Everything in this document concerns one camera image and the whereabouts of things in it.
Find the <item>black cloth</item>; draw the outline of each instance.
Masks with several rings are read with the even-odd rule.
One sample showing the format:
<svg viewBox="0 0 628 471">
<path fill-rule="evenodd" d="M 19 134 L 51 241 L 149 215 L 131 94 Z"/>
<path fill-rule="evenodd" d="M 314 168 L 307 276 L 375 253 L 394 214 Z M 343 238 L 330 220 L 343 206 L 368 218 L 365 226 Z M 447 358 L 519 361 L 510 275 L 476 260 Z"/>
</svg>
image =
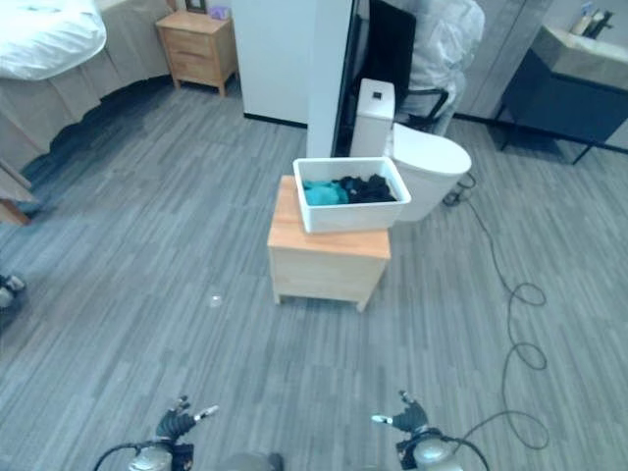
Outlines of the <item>black cloth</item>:
<svg viewBox="0 0 628 471">
<path fill-rule="evenodd" d="M 382 0 L 371 0 L 369 7 L 368 49 L 358 79 L 392 83 L 398 106 L 408 91 L 416 17 Z"/>
<path fill-rule="evenodd" d="M 368 182 L 361 178 L 344 177 L 338 181 L 342 189 L 349 197 L 349 204 L 354 203 L 382 203 L 396 201 L 391 195 L 391 189 L 386 184 L 386 179 L 379 175 L 372 175 Z"/>
</svg>

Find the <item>sink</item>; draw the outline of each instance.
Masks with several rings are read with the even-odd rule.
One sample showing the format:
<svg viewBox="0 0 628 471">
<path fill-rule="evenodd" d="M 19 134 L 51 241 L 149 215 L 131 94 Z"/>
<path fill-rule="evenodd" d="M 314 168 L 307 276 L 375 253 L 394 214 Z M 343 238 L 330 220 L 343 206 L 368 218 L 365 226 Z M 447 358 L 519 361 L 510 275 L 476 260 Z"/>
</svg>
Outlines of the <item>sink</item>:
<svg viewBox="0 0 628 471">
<path fill-rule="evenodd" d="M 542 26 L 532 50 L 556 74 L 628 91 L 628 48 Z"/>
</svg>

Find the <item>teal cloth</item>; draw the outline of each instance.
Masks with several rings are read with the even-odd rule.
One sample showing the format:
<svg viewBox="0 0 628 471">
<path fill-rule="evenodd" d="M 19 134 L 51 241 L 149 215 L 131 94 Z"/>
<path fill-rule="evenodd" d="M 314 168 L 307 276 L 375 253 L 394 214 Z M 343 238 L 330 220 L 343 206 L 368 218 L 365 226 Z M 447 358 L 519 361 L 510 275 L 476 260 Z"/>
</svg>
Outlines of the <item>teal cloth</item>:
<svg viewBox="0 0 628 471">
<path fill-rule="evenodd" d="M 305 199 L 310 206 L 329 206 L 331 204 L 347 204 L 349 197 L 339 183 L 334 182 L 303 182 Z"/>
</svg>

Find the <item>white bedding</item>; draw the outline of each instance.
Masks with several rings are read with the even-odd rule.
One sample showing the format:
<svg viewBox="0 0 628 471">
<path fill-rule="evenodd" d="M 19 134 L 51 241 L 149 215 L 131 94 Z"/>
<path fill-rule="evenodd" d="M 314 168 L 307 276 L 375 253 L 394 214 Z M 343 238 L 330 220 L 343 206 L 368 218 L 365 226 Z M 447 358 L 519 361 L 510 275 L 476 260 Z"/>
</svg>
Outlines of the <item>white bedding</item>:
<svg viewBox="0 0 628 471">
<path fill-rule="evenodd" d="M 0 0 L 0 78 L 55 77 L 96 55 L 106 40 L 92 0 Z"/>
</svg>

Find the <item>gray carpet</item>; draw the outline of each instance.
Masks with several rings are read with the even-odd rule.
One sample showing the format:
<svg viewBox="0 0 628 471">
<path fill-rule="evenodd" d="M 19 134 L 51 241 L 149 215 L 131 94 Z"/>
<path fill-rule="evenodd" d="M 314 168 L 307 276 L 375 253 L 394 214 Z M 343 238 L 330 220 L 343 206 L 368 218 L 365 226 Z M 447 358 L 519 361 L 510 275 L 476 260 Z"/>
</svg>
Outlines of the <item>gray carpet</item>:
<svg viewBox="0 0 628 471">
<path fill-rule="evenodd" d="M 221 406 L 187 436 L 198 470 L 242 450 L 279 450 L 288 470 L 398 469 L 403 435 L 369 416 L 399 412 L 399 389 L 451 435 L 499 411 L 507 295 L 469 208 L 391 230 L 365 313 L 275 306 L 266 235 L 306 131 L 245 120 L 229 92 L 133 86 L 27 169 L 40 212 L 0 227 L 2 271 L 28 282 L 3 313 L 0 470 L 91 469 L 109 446 L 150 438 L 180 393 Z M 457 120 L 450 136 L 472 155 L 470 196 L 506 279 L 548 294 L 516 304 L 512 327 L 549 368 L 513 360 L 507 395 L 547 424 L 549 447 L 524 448 L 503 419 L 471 439 L 494 470 L 625 469 L 628 159 L 594 149 L 571 167 L 576 146 L 525 134 L 502 153 L 497 131 Z"/>
</svg>

